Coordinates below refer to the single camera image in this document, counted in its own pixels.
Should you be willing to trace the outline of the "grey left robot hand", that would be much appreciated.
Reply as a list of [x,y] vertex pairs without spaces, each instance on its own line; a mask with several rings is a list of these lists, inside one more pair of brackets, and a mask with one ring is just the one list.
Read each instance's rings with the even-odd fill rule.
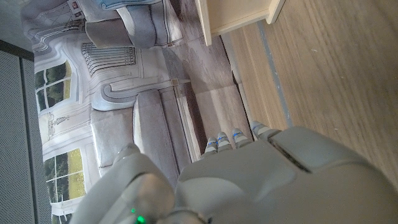
[[171,185],[138,147],[120,151],[72,223],[396,223],[397,190],[364,157],[311,129],[253,121],[211,138]]

